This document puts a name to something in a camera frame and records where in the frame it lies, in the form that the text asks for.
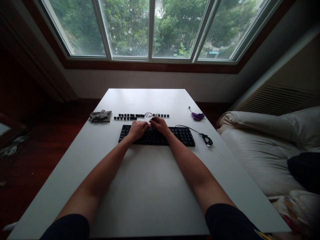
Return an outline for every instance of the forearm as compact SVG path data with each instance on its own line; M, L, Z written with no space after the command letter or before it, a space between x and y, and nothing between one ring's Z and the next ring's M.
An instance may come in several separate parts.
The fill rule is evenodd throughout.
M198 198L204 215L213 204L225 203L236 207L209 169L190 149L171 132L166 134L166 138L182 175Z
M192 188L214 179L204 163L173 133L168 133L166 138L182 175Z
M94 167L70 197L56 220L68 214L81 214L86 217L92 227L100 200L117 174L132 142L129 136L125 137Z
M80 184L79 189L86 191L90 195L102 197L117 174L132 142L133 140L128 136L125 137L95 166Z

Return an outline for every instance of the black keyboard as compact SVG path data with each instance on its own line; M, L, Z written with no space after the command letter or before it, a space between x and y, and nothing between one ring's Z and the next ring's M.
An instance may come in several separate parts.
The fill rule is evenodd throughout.
M128 135L128 132L131 128L131 125L123 125L120 138L118 142ZM189 128L184 127L169 127L171 132L186 146L195 147L195 143L190 132ZM167 139L157 130L148 128L146 132L135 141L133 144L142 144L142 145L165 145L168 146Z

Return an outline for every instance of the white table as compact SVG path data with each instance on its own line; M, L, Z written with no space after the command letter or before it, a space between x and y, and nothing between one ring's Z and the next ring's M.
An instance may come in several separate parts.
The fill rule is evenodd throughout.
M38 239L83 179L117 144L123 124L119 113L169 114L168 126L186 125L207 134L207 147L192 131L190 149L204 162L244 214L262 232L289 227L233 155L184 89L109 89L95 111L112 110L110 123L86 122L8 239ZM168 146L133 145L100 204L91 237L137 237L209 234L197 199L179 171Z

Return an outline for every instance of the hand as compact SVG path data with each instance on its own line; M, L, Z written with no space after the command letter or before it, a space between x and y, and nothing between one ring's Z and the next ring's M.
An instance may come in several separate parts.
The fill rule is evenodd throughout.
M149 124L147 122L133 121L127 137L131 139L132 142L134 142L142 137L148 127Z
M162 133L163 136L167 137L168 134L171 133L170 129L168 128L168 125L166 124L166 121L163 118L159 117L153 117L153 120L150 120L151 128L156 128L159 132Z

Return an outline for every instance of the black pillow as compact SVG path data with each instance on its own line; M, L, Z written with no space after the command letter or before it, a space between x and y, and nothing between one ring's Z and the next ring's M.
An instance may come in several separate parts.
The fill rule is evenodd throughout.
M306 190L320 194L320 153L306 152L292 157L288 169Z

